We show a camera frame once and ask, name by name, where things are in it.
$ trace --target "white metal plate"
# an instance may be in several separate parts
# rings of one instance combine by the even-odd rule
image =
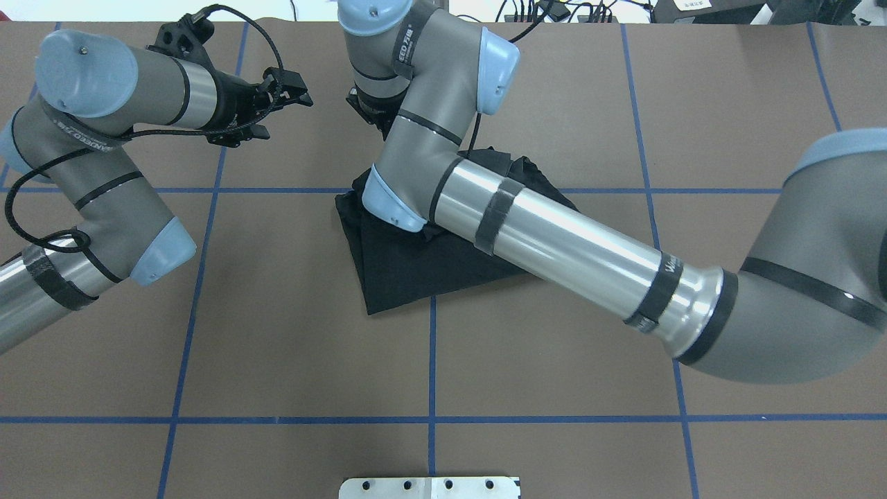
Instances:
[[[349,479],[339,499],[520,499],[514,477]]]

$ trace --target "light blue joint cap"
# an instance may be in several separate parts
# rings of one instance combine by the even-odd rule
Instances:
[[[412,0],[339,0],[339,24],[354,36],[375,36],[397,26]]]
[[[138,63],[124,42],[60,29],[40,44],[37,88],[50,106],[81,118],[100,118],[123,107],[138,82]]]
[[[799,171],[818,162],[824,162],[850,154],[887,152],[887,128],[860,128],[839,131],[813,142],[801,156],[801,161],[789,178]]]
[[[197,245],[184,229],[178,217],[163,227],[157,237],[138,259],[130,277],[142,286],[148,286],[197,254]]]
[[[370,169],[361,201],[364,202],[364,208],[377,218],[407,232],[418,232],[428,223],[394,194],[391,187],[379,176],[376,165]]]
[[[481,31],[481,58],[477,68],[477,111],[495,115],[511,88],[521,51],[505,38]]]
[[[0,131],[0,156],[6,160],[6,163],[9,164],[10,168],[24,175],[31,171],[31,167],[27,164],[25,158],[21,157],[21,154],[19,154],[19,149],[15,146],[15,139],[12,138],[12,122],[14,121],[15,116],[6,122],[3,131]],[[34,177],[34,180],[37,182],[43,182],[44,184],[53,183],[52,179],[45,175],[37,175]]]

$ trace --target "folded black fabric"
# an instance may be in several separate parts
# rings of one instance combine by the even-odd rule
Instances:
[[[576,209],[526,157],[512,161],[508,153],[476,149],[471,161]],[[335,198],[367,314],[525,273],[499,257],[482,253],[440,226],[429,223],[420,232],[409,233],[379,220],[360,201],[368,176],[369,170],[354,180],[353,191]]]

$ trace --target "black ring band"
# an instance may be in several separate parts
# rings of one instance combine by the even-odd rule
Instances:
[[[43,292],[66,309],[81,310],[96,301],[95,297],[83,293],[71,281],[65,281],[43,248],[33,244],[28,246],[22,250],[21,259]]]
[[[843,289],[760,258],[746,258],[742,270],[754,273],[785,288],[812,298],[848,317],[883,332],[887,329],[887,312]]]
[[[184,70],[184,66],[182,66],[182,63],[179,62],[178,59],[175,57],[170,57],[170,59],[176,63],[178,70],[182,72],[182,79],[184,80],[184,97],[182,98],[182,106],[178,109],[176,117],[164,126],[170,126],[178,120],[181,120],[182,116],[184,116],[184,112],[188,110],[188,104],[191,103],[191,79],[188,78],[188,72]]]
[[[77,211],[80,211],[84,206],[86,206],[87,204],[89,204],[92,201],[95,201],[95,199],[97,197],[99,197],[100,195],[110,191],[111,189],[113,189],[117,186],[125,184],[125,183],[129,182],[130,180],[135,180],[136,178],[142,178],[142,177],[144,177],[144,175],[142,175],[141,171],[131,171],[130,173],[127,173],[125,175],[121,175],[118,178],[115,178],[114,180],[108,180],[102,186],[92,189],[84,197],[78,199],[77,202],[74,203],[74,207],[75,207],[75,209],[77,209]]]
[[[404,118],[404,119],[410,120],[411,122],[416,123],[419,126],[424,126],[425,128],[433,131],[437,135],[440,135],[444,139],[449,140],[450,142],[452,142],[453,144],[455,144],[457,146],[462,143],[462,139],[458,135],[445,129],[441,125],[434,123],[431,120],[428,120],[427,118],[423,118],[422,116],[419,116],[415,113],[411,113],[411,112],[406,111],[404,109],[401,109],[400,111],[398,111],[397,115]]]
[[[517,180],[508,177],[502,179],[499,187],[490,202],[487,209],[483,212],[481,223],[477,226],[475,232],[475,248],[483,251],[487,255],[493,254],[496,245],[496,236],[502,225],[505,224],[505,218],[508,211],[514,204],[514,198],[523,190],[523,184]]]
[[[624,323],[645,334],[655,329],[659,325],[659,318],[671,302],[683,273],[684,262],[674,255],[663,252],[659,260],[659,270],[650,283],[650,289],[647,290],[644,299],[640,300],[638,309]]]
[[[452,171],[456,170],[456,167],[459,166],[459,163],[461,163],[464,159],[465,158],[461,156],[456,156],[456,159],[452,160],[450,166],[446,167],[446,171],[443,173],[440,181],[437,182],[435,195],[431,196],[431,208],[428,210],[428,221],[432,224],[435,223],[435,211],[437,211],[437,202],[441,199],[441,193],[444,191],[446,181],[450,179]]]
[[[711,318],[705,324],[703,332],[699,334],[696,341],[690,345],[678,357],[678,362],[690,366],[697,360],[700,360],[709,352],[711,347],[718,341],[721,331],[724,330],[726,320],[733,313],[733,307],[736,305],[736,295],[739,293],[739,278],[735,273],[724,271],[724,283],[721,286],[718,302],[715,304],[715,310],[711,313]]]

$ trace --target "robotic arm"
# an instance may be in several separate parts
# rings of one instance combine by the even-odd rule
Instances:
[[[214,10],[163,25],[147,50],[67,29],[43,40],[39,93],[3,128],[0,155],[23,180],[55,183],[83,222],[31,241],[0,267],[0,353],[114,284],[131,277],[149,285],[195,254],[182,223],[121,148],[170,131],[132,132],[133,124],[198,129],[176,133],[237,147],[269,137],[256,124],[269,112],[312,104],[297,73],[269,68],[262,83],[250,84],[216,70],[203,48]],[[6,211],[12,213],[11,197]]]
[[[427,0],[340,0],[339,21],[355,75],[349,102],[390,128],[363,197],[376,217],[413,232],[434,222],[714,376],[828,376],[887,329],[886,129],[818,141],[742,270],[699,269],[456,155],[474,113],[495,113],[505,97],[516,47]]]

